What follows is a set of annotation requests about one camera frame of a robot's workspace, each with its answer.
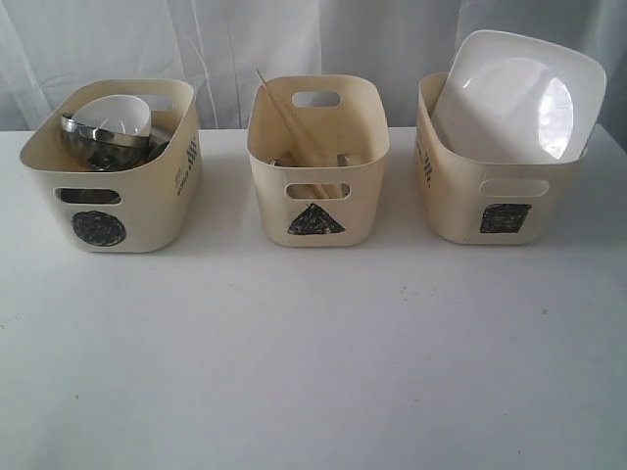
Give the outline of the large white plate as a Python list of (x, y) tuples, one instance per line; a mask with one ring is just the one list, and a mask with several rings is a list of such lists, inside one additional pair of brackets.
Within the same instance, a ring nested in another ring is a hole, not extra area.
[(569, 164), (597, 122), (606, 73), (576, 50), (480, 29), (461, 43), (432, 112), (442, 142), (480, 163)]

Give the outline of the wooden chopstick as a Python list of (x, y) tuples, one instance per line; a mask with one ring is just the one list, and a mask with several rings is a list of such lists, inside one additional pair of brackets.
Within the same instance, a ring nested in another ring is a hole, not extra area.
[[(254, 71), (255, 71), (255, 74), (256, 74), (257, 78), (261, 82), (261, 85), (262, 85), (263, 89), (265, 90), (265, 92), (266, 92), (270, 102), (273, 104), (274, 108), (276, 109), (277, 113), (279, 114), (279, 116), (280, 116), (280, 118), (281, 118), (285, 128), (287, 129), (287, 131), (290, 133), (291, 137), (293, 138), (292, 133), (290, 132), (289, 127), (287, 126), (287, 123), (290, 122), (290, 123), (293, 123), (293, 124), (296, 124), (297, 126), (299, 126), (300, 122), (295, 117), (293, 117), (288, 111), (286, 111), (284, 109), (284, 106), (281, 104), (279, 98), (275, 95), (275, 93), (267, 85), (267, 83), (266, 83), (263, 75), (261, 74), (260, 70), (258, 68), (254, 68)], [(298, 160), (300, 148), (299, 148), (299, 146), (296, 143), (295, 143), (295, 146), (297, 147), (297, 151), (293, 155), (293, 160), (294, 160), (294, 162), (298, 166), (304, 167), (303, 165), (300, 165), (300, 162)]]
[[(298, 157), (300, 165), (322, 167), (323, 153), (318, 149), (315, 142), (296, 124), (288, 122), (287, 126), (292, 133), (295, 143), (300, 148)], [(331, 183), (315, 183), (313, 191), (319, 199), (335, 199), (339, 195), (336, 185)]]

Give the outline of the cream bin with square mark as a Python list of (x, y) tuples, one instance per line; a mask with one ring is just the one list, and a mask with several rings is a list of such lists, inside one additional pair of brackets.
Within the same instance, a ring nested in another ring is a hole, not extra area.
[(480, 163), (450, 151), (432, 123), (448, 74), (418, 82), (414, 157), (430, 228), (466, 245), (525, 245), (541, 238), (586, 155), (564, 164)]

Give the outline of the stainless steel bowl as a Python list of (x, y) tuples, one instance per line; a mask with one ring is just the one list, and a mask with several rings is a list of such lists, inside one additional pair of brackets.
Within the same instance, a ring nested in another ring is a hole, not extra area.
[(96, 171), (121, 171), (139, 165), (150, 154), (150, 138), (92, 127), (71, 113), (60, 115), (62, 141), (72, 157)]

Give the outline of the white curtain backdrop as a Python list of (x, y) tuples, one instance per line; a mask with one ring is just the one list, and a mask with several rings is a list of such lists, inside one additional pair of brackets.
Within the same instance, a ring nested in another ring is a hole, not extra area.
[(96, 80), (175, 78), (196, 90), (204, 127), (242, 128), (259, 75), (317, 73), (372, 81), (389, 122), (410, 125), (417, 82), (483, 28), (597, 60), (601, 125), (625, 140), (622, 1), (5, 1), (1, 126), (32, 129)]

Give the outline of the cream bin with circle mark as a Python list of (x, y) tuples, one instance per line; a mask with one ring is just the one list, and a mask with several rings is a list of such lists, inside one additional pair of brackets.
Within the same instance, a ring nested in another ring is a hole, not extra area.
[[(77, 162), (61, 138), (60, 115), (74, 114), (104, 96), (163, 96), (170, 108), (151, 112), (151, 127), (171, 133), (153, 161), (121, 171), (91, 170)], [(85, 85), (67, 98), (31, 135), (20, 160), (62, 230), (65, 239), (86, 252), (147, 253), (175, 239), (202, 174), (195, 91), (175, 79), (108, 79)], [(60, 201), (58, 188), (111, 189), (116, 205), (73, 205)]]

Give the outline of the cream bin with triangle mark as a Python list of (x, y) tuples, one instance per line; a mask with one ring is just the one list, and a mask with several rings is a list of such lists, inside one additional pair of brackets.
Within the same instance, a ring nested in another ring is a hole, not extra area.
[[(284, 109), (323, 153), (322, 167), (301, 167), (294, 140), (262, 85), (248, 127), (247, 150), (267, 237), (286, 247), (346, 247), (370, 234), (390, 148), (388, 124), (374, 84), (352, 75), (282, 76), (266, 80)], [(339, 167), (338, 154), (350, 165)], [(292, 167), (269, 162), (288, 156)], [(319, 199), (315, 183), (335, 184)]]

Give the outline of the white plastic bowl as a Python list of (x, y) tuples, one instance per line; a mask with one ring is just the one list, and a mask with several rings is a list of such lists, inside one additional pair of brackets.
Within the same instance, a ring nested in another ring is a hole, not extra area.
[(72, 118), (80, 124), (115, 133), (148, 137), (151, 129), (151, 110), (135, 95), (116, 94), (93, 100)]

